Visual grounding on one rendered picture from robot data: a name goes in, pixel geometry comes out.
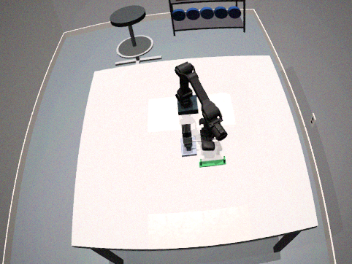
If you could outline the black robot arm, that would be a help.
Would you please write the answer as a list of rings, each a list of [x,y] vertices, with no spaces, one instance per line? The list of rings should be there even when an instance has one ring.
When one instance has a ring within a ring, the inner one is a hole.
[[[221,125],[223,115],[215,103],[208,98],[201,82],[199,81],[194,65],[188,63],[188,61],[182,63],[175,67],[175,73],[180,78],[180,88],[177,90],[175,97],[180,102],[181,109],[193,106],[190,99],[190,97],[193,96],[193,90],[189,87],[190,83],[202,105],[201,111],[205,120],[204,125],[213,133],[211,139],[214,139],[215,137],[218,141],[223,141],[228,135],[224,130],[224,127]]]

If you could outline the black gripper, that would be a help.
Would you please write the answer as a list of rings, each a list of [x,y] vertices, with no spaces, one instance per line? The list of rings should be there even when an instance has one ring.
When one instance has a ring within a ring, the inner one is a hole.
[[[201,125],[201,124],[204,125],[204,123],[205,123],[204,118],[203,117],[200,118],[199,125]],[[213,142],[213,139],[211,139],[212,134],[213,133],[210,131],[210,129],[206,128],[205,125],[200,130],[203,151],[214,151],[215,150],[215,143]]]

